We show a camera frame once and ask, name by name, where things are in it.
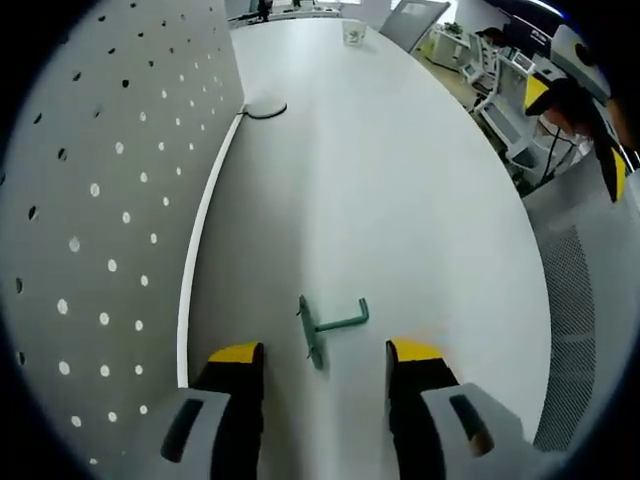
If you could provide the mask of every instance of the white table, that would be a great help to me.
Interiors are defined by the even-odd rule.
[[[520,199],[463,107],[412,57],[341,21],[232,32],[245,118],[205,224],[192,296],[193,378],[224,345],[266,344],[261,478],[396,478],[385,417],[385,340],[435,342],[461,382],[523,421],[544,403],[550,325],[542,263]],[[330,322],[328,370],[306,359],[298,295]]]

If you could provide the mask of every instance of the gray mesh panel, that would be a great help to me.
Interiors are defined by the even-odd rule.
[[[591,399],[595,313],[575,226],[541,245],[551,313],[551,368],[535,445],[566,450]]]

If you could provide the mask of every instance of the pegboard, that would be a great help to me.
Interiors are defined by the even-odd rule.
[[[100,477],[176,388],[194,218],[243,101],[221,0],[111,0],[56,49],[14,126],[4,319],[31,393]]]

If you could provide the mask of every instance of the pegboard hole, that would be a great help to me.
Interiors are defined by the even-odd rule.
[[[39,213],[38,207],[36,207],[34,205],[33,207],[31,207],[29,209],[29,213],[28,213],[27,217],[29,218],[29,220],[33,221],[36,218],[38,218],[38,213]]]
[[[71,240],[69,240],[69,250],[73,253],[80,251],[80,240],[78,240],[78,237],[72,237]]]
[[[64,360],[58,363],[58,370],[60,370],[62,375],[69,375],[71,373],[71,367],[69,367],[69,364]]]
[[[67,312],[69,311],[69,305],[67,304],[67,301],[64,298],[61,298],[60,300],[58,300],[57,307],[60,315],[66,315]]]

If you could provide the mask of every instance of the desk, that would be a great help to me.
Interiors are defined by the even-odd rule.
[[[232,38],[245,118],[213,195],[192,294],[190,376],[224,345],[266,345],[262,478],[397,478],[385,418],[391,336],[443,346],[459,380],[517,413],[532,440],[550,325],[525,209],[482,132],[411,56],[340,20],[273,22]],[[298,295],[322,322],[329,368],[306,359]]]

